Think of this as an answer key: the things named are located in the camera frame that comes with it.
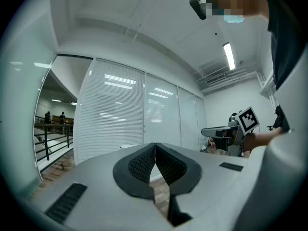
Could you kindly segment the white round table lamp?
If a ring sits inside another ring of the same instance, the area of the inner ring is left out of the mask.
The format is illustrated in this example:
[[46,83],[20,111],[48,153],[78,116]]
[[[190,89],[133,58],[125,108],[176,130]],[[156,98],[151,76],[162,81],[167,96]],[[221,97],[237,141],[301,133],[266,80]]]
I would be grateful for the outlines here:
[[275,95],[290,130],[265,149],[233,231],[308,231],[308,45]]

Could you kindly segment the round wooden table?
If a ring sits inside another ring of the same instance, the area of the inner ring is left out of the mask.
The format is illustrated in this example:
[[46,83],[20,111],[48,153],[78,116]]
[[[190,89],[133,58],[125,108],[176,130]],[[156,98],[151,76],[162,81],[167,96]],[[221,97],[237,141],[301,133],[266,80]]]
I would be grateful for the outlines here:
[[128,145],[166,142],[199,151],[206,143],[204,101],[146,72],[95,59],[76,108],[77,164]]

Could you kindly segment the long ceiling light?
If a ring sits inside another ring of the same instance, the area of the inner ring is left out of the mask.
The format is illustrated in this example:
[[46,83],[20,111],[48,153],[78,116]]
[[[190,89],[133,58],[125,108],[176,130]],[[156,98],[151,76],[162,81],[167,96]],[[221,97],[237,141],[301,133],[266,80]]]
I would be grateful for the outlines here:
[[225,51],[225,54],[226,54],[226,57],[227,57],[227,60],[228,60],[229,69],[234,70],[235,69],[235,61],[234,61],[234,56],[233,56],[231,44],[229,42],[225,43],[223,45],[223,49]]

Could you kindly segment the light blue face mask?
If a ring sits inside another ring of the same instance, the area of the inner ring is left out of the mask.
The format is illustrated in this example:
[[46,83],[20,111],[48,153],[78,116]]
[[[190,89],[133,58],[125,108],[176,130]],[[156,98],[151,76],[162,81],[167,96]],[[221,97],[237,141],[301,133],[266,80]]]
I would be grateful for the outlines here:
[[224,15],[224,21],[230,24],[239,24],[244,21],[244,18],[239,15]]

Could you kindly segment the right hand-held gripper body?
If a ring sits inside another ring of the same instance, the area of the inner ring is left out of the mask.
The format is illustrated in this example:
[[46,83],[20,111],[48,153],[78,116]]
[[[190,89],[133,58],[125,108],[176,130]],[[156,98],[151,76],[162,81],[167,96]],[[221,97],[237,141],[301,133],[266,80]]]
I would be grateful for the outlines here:
[[259,121],[250,106],[243,111],[233,113],[229,117],[228,125],[215,132],[215,138],[224,140],[228,155],[241,157],[246,135],[258,126]]

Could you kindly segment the person's dark clothing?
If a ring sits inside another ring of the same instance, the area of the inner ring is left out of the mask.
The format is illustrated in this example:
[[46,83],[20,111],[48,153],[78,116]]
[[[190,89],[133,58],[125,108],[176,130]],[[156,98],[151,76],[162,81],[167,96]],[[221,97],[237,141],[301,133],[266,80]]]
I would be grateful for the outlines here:
[[279,89],[308,43],[308,0],[267,0],[273,80]]

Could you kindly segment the white ceiling pipes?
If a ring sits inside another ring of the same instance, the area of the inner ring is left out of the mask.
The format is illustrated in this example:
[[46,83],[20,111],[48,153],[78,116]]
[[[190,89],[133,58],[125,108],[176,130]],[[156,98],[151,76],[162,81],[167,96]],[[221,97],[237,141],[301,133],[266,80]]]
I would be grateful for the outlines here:
[[[233,85],[238,82],[249,80],[252,78],[257,78],[260,85],[265,82],[265,77],[258,62],[239,66],[234,70],[227,70],[227,66],[216,68],[212,72],[205,70],[206,68],[192,75],[195,78],[197,86],[199,87],[201,93],[203,94],[208,94],[216,90],[225,88],[229,85]],[[208,79],[211,79],[223,73],[226,75],[226,78],[224,80],[218,81],[212,85],[207,85],[206,81]]]

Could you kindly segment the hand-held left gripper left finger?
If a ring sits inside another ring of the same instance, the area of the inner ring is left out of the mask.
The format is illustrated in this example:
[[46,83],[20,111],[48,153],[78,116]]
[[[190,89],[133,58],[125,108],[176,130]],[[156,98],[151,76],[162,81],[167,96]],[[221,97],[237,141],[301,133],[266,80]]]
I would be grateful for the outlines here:
[[149,185],[154,143],[79,163],[32,200],[44,220],[69,231],[171,231]]

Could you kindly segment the frosted glass partition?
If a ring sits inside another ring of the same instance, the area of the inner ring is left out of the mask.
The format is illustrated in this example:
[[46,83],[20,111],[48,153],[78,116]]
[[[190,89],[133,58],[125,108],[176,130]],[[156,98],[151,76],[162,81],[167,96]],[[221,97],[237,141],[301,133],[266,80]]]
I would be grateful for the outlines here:
[[34,116],[55,53],[46,14],[0,53],[0,172],[10,190],[23,198],[40,183],[33,143]]

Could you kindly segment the black metal railing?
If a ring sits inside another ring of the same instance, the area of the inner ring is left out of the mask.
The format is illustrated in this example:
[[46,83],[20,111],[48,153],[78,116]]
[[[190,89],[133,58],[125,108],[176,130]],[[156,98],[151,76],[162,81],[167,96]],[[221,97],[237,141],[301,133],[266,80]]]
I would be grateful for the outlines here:
[[64,125],[59,120],[51,120],[45,124],[44,118],[34,119],[34,149],[37,162],[51,159],[55,153],[70,149],[73,146],[73,122],[66,121]]

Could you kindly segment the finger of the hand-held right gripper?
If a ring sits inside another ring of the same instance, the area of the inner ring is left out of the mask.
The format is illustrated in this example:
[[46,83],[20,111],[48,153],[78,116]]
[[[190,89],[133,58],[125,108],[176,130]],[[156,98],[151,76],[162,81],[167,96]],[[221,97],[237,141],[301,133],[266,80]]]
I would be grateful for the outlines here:
[[213,128],[204,128],[201,130],[201,134],[210,138],[230,138],[231,127],[222,126],[222,127],[213,127]]

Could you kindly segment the ceiling air vent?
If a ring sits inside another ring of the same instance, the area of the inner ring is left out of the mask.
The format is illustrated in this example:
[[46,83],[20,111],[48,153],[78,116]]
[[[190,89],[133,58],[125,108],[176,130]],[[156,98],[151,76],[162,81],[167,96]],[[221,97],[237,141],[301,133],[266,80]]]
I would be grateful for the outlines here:
[[218,81],[221,81],[221,80],[224,80],[226,78],[226,75],[223,73],[223,74],[220,74],[220,75],[217,75],[211,79],[208,79],[206,81],[207,85],[212,85]]

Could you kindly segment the person's right forearm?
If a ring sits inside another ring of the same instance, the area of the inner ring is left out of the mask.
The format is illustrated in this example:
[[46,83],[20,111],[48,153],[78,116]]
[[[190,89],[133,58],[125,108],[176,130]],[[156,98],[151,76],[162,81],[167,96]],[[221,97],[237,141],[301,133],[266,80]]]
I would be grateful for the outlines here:
[[259,146],[267,146],[273,138],[284,133],[285,131],[281,127],[267,133],[247,133],[242,143],[243,152],[251,152]]

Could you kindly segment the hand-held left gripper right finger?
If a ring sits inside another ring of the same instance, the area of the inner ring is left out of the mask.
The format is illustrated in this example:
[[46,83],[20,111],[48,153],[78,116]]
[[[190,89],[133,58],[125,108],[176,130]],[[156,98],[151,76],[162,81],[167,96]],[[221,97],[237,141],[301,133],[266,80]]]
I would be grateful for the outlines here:
[[155,231],[233,231],[243,206],[234,189],[245,158],[155,145],[155,162],[169,187],[167,218]]

